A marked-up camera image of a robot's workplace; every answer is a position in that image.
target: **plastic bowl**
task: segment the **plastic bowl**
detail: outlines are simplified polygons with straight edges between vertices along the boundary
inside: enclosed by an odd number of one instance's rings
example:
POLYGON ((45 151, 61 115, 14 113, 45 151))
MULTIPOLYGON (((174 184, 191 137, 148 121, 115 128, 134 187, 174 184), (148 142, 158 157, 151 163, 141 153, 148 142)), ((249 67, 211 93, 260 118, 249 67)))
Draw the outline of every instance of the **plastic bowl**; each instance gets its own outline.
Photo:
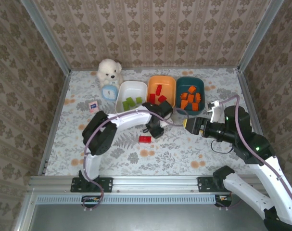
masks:
POLYGON ((135 102, 137 97, 141 97, 142 102, 146 102, 147 84, 139 81, 125 81, 121 84, 115 110, 117 113, 124 112, 122 102, 131 97, 135 102))
POLYGON ((204 83, 201 79, 195 78, 195 77, 181 77, 177 80, 177 91, 176 91, 176 104, 177 107, 181 107, 181 94, 182 93, 189 93, 188 89, 190 86, 194 86, 196 88, 196 93, 200 93, 201 101, 198 104, 198 111, 192 111, 192 104, 189 103, 189 105, 185 108, 185 110, 189 113, 191 116, 199 115, 205 107, 205 99, 204 99, 204 83))
MULTIPOLYGON (((150 94, 155 94, 157 86, 162 85, 161 95, 164 95, 173 107, 176 104, 176 81, 171 76, 152 76, 148 82, 148 92, 147 99, 150 97, 150 94)), ((155 96, 155 103, 160 104, 158 101, 159 96, 155 96)))

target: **white bowl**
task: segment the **white bowl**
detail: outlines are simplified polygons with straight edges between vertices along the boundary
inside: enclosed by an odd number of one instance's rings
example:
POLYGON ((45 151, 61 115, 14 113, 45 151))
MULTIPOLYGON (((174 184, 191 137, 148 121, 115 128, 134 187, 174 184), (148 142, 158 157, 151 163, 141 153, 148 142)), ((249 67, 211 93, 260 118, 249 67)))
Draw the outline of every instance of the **white bowl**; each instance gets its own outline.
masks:
POLYGON ((136 98, 141 97, 142 102, 147 99, 147 84, 139 81, 125 81, 121 84, 115 110, 117 113, 124 112, 122 102, 131 97, 136 103, 136 98))

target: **orange block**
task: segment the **orange block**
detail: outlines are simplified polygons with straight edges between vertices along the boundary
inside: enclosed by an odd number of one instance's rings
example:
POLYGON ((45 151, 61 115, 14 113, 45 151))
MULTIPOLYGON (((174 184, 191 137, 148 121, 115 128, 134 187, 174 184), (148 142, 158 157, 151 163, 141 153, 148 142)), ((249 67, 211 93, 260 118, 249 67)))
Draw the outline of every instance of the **orange block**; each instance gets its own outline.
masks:
POLYGON ((182 100, 186 100, 188 98, 188 94, 186 92, 185 93, 182 93, 180 98, 182 100))
POLYGON ((181 108, 182 109, 185 109, 188 104, 189 104, 189 101, 187 101, 187 100, 181 100, 181 108))
POLYGON ((194 86, 190 86, 189 93, 193 94, 196 91, 196 88, 194 86))
POLYGON ((201 96, 200 96, 199 93, 196 93, 196 95, 195 95, 195 100, 196 100, 196 103, 200 103, 200 101, 201 101, 201 96))
POLYGON ((189 101, 189 103, 194 102, 194 95, 189 95, 188 101, 189 101))
POLYGON ((192 103, 192 110, 198 111, 198 103, 192 103))

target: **small card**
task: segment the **small card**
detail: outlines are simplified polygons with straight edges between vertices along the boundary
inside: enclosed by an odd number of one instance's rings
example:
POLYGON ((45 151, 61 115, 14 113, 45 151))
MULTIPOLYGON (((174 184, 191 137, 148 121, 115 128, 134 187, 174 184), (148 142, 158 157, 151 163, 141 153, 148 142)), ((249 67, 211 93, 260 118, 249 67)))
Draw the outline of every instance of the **small card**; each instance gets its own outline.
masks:
POLYGON ((93 101, 89 103, 89 111, 90 113, 95 113, 99 111, 99 106, 97 101, 93 101))

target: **green block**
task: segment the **green block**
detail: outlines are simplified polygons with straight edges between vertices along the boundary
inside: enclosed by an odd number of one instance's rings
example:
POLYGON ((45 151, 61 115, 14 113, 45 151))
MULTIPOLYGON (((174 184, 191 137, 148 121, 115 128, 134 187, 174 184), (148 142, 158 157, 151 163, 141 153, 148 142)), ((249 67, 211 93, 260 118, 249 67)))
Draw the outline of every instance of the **green block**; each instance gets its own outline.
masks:
POLYGON ((136 103, 142 103, 142 99, 141 99, 141 97, 137 97, 137 98, 136 98, 136 103))
POLYGON ((134 100, 131 97, 127 98, 127 102, 128 102, 128 105, 130 105, 130 107, 134 107, 136 105, 134 100))
POLYGON ((123 105, 123 110, 124 111, 130 110, 130 106, 128 105, 128 102, 127 101, 123 101, 122 102, 122 105, 123 105))

